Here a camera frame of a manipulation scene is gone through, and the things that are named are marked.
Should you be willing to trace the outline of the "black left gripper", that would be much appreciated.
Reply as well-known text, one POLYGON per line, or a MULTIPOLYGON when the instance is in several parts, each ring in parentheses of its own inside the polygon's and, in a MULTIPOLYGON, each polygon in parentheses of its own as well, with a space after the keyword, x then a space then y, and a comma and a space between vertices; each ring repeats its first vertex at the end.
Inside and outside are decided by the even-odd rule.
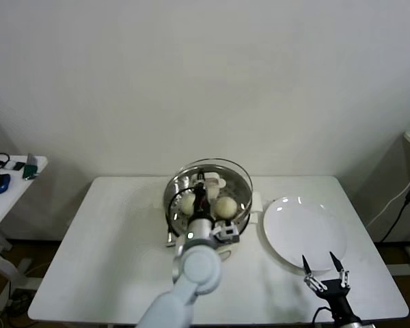
POLYGON ((197 172, 195 188, 193 193, 195 199, 193 201, 192 219, 211 219, 210 203, 205 187, 205 171, 200 169, 197 172))

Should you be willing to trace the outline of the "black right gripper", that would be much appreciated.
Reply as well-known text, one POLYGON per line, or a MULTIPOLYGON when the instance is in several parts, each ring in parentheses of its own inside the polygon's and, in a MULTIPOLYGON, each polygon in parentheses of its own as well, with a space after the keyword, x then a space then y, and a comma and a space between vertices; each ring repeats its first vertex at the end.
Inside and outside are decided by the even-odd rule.
POLYGON ((349 288, 349 271, 345 270, 340 260, 330 251, 329 255, 333 261, 339 279, 329 279, 320 281, 315 278, 305 256, 302 256, 303 270, 305 273, 304 282, 313 291, 322 291, 320 298, 324 299, 333 313, 350 313, 351 307, 347 301, 349 288))

